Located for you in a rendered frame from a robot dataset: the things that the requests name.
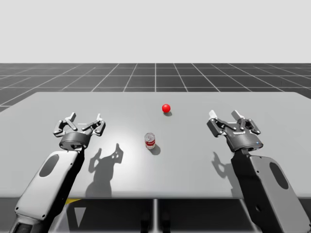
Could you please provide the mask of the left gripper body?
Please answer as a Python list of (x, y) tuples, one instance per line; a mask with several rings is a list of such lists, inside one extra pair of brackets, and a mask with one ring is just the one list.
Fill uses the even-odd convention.
[(78, 131), (72, 131), (69, 133), (63, 132), (59, 134), (59, 137), (61, 137), (59, 142), (59, 147), (61, 149), (68, 151), (78, 151), (84, 150), (88, 147), (91, 139), (91, 133)]

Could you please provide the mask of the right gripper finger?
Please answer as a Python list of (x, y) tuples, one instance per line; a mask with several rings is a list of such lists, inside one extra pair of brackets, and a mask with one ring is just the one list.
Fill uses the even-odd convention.
[(242, 116), (238, 111), (234, 110), (231, 115), (236, 120), (237, 124), (239, 125), (239, 129), (244, 132), (249, 132), (252, 134), (259, 135), (261, 134), (259, 128), (254, 123), (252, 119), (247, 119), (244, 116)]
[(236, 131), (237, 128), (233, 126), (232, 123), (228, 123), (226, 121), (218, 119), (216, 113), (214, 110), (211, 110), (209, 112), (209, 119), (207, 122), (207, 126), (212, 132), (214, 137), (219, 137), (219, 136), (226, 136), (227, 133), (225, 131), (226, 128)]

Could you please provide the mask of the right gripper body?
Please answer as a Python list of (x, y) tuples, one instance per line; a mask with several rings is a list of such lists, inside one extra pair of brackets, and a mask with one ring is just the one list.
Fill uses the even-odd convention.
[(232, 131), (226, 130), (226, 142), (232, 152), (238, 150), (254, 151), (263, 147), (263, 143), (256, 134), (250, 131)]

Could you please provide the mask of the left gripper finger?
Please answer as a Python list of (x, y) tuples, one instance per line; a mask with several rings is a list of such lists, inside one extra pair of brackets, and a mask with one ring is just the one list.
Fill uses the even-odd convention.
[(86, 135), (102, 136), (105, 126), (106, 124), (101, 118), (101, 114), (98, 114), (96, 120), (83, 126), (81, 131)]
[(77, 132), (78, 128), (73, 123), (76, 118), (76, 113), (72, 112), (69, 117), (59, 120), (53, 130), (55, 137), (62, 137), (68, 133)]

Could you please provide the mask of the red and white can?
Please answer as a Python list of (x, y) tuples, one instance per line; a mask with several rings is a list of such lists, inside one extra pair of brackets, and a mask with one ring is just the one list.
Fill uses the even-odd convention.
[(145, 146), (147, 149), (152, 150), (156, 144), (156, 138), (153, 133), (147, 133), (144, 137)]

